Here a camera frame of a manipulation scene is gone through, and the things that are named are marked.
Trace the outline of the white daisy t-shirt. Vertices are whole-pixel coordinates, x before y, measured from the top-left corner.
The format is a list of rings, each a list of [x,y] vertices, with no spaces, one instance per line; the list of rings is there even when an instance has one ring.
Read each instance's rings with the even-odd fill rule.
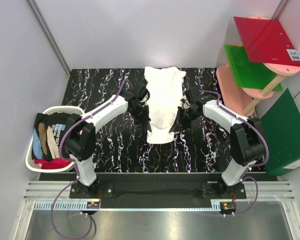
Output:
[[[183,98],[183,82],[186,72],[176,67],[144,68],[146,88],[150,93],[147,105],[151,130],[147,132],[147,142],[153,145],[167,144],[174,140],[173,126],[178,107]]]

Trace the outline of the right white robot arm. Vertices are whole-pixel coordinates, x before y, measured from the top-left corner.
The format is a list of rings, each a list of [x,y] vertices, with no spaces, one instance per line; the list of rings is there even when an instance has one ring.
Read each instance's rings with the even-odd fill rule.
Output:
[[[190,129],[199,117],[213,120],[229,133],[231,160],[217,183],[211,184],[202,193],[229,198],[244,181],[246,173],[261,159],[268,159],[269,148],[263,136],[263,126],[257,117],[239,115],[220,101],[220,94],[213,91],[191,88],[187,90],[178,107],[170,132]]]

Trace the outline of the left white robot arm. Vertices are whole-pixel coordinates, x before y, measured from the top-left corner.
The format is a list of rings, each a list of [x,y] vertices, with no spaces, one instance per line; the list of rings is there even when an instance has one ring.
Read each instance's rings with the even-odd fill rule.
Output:
[[[93,168],[93,153],[96,148],[96,134],[108,122],[126,112],[133,117],[137,127],[151,132],[149,106],[150,92],[138,83],[132,89],[121,87],[102,105],[83,114],[71,114],[65,124],[65,134],[59,143],[59,156],[74,163],[76,184],[87,198],[98,193],[98,177]]]

